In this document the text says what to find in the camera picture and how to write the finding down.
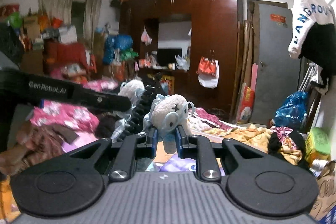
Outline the plush sheep toy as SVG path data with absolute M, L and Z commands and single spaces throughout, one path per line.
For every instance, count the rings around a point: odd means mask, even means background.
M 167 135 L 173 134 L 178 125 L 186 125 L 194 112 L 194 104 L 184 96 L 157 94 L 150 111 L 143 118 L 143 131 L 153 126 L 158 130 L 159 138 L 163 140 Z

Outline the pink floral blanket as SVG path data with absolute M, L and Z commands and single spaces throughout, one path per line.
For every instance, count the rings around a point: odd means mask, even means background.
M 60 124 L 88 133 L 93 133 L 99 124 L 98 117 L 87 107 L 49 100 L 44 100 L 42 107 L 34 107 L 29 121 L 35 126 Z

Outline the orange white hanging bag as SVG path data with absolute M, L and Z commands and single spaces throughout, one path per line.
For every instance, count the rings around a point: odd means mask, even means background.
M 198 65 L 198 81 L 204 88 L 215 89 L 219 82 L 219 62 L 214 59 L 214 50 L 210 50 L 210 57 L 201 57 Z

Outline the beige curtains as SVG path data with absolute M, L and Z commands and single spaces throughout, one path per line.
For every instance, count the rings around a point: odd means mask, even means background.
M 39 10 L 46 12 L 50 19 L 58 18 L 65 24 L 71 23 L 74 0 L 38 0 Z M 93 48 L 95 30 L 100 18 L 102 0 L 84 0 L 83 37 Z

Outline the red brown wardrobe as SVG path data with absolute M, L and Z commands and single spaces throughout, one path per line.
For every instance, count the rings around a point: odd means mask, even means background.
M 189 57 L 189 70 L 176 69 L 174 92 L 195 106 L 234 118 L 243 59 L 242 0 L 129 0 L 122 4 L 120 32 L 130 35 L 140 59 L 152 52 L 159 61 Z M 219 63 L 217 87 L 198 80 L 202 57 Z

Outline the blue plastic garbage bag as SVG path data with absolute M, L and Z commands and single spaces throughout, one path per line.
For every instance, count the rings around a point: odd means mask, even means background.
M 274 125 L 299 130 L 305 120 L 307 102 L 307 92 L 295 92 L 287 96 L 283 105 L 275 112 Z

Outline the grey door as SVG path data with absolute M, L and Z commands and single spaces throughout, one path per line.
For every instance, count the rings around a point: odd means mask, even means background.
M 300 61 L 289 57 L 290 9 L 259 5 L 259 57 L 252 123 L 268 125 L 287 96 L 298 88 Z

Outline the green box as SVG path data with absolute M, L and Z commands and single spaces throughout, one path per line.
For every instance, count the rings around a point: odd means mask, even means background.
M 331 145 L 327 133 L 320 127 L 310 130 L 305 141 L 305 160 L 312 165 L 314 160 L 330 160 Z

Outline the white black hanging jacket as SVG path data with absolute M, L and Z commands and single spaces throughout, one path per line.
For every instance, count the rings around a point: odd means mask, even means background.
M 294 0 L 291 11 L 289 56 L 315 63 L 310 84 L 324 96 L 335 75 L 335 12 L 325 0 Z

